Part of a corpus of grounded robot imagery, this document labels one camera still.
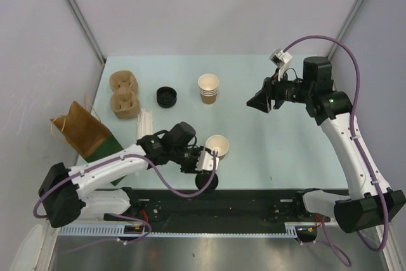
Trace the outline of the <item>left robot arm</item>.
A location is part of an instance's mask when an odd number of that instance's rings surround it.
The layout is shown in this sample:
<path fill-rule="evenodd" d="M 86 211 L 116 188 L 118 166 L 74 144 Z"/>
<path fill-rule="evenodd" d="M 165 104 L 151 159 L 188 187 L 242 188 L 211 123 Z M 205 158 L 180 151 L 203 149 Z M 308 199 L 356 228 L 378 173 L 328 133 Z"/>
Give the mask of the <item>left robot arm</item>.
<path fill-rule="evenodd" d="M 135 219 L 140 204 L 122 190 L 108 195 L 98 188 L 123 176 L 174 162 L 183 173 L 215 170 L 217 157 L 205 147 L 191 144 L 195 130 L 186 122 L 171 130 L 146 135 L 135 144 L 117 153 L 82 166 L 66 168 L 63 163 L 53 165 L 39 188 L 36 206 L 43 206 L 44 218 L 53 228 L 66 226 L 77 220 L 84 211 L 94 214 L 120 214 L 127 220 Z"/>

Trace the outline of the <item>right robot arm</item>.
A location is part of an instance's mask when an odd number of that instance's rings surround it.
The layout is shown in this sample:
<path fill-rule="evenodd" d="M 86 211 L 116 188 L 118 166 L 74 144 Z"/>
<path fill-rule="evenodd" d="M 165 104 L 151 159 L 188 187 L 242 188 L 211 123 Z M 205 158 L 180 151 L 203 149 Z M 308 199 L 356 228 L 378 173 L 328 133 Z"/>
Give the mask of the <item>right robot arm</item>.
<path fill-rule="evenodd" d="M 401 190 L 393 190 L 374 164 L 360 134 L 348 95 L 333 88 L 331 62 L 321 56 L 303 61 L 303 76 L 290 80 L 285 72 L 290 55 L 272 55 L 277 66 L 247 106 L 269 113 L 284 102 L 302 103 L 329 139 L 344 171 L 348 195 L 309 188 L 294 196 L 293 215 L 300 221 L 315 213 L 333 218 L 341 230 L 353 233 L 389 222 L 405 205 Z"/>

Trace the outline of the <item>black cup lid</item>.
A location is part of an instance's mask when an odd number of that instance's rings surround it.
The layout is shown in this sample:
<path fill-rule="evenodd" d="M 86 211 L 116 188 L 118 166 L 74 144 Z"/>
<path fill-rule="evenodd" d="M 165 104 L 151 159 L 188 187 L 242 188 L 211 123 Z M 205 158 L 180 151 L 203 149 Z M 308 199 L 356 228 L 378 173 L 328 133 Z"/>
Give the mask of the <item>black cup lid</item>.
<path fill-rule="evenodd" d="M 199 174 L 195 177 L 195 185 L 196 187 L 201 190 L 204 188 L 204 186 L 208 183 L 209 179 L 211 177 L 211 174 Z M 204 193 L 210 193 L 214 192 L 218 186 L 219 179 L 217 174 L 213 176 L 213 179 L 211 180 L 210 184 L 207 186 L 207 188 L 204 190 Z"/>

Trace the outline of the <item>brown paper cup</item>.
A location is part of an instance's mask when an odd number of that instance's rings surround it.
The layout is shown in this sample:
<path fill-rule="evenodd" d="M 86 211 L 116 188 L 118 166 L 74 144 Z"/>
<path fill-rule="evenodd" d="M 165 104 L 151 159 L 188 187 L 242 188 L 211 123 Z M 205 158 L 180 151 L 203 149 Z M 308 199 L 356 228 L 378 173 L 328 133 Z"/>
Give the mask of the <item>brown paper cup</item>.
<path fill-rule="evenodd" d="M 229 151 L 229 141 L 223 135 L 212 135 L 206 140 L 205 147 L 215 150 L 220 160 L 223 160 Z"/>

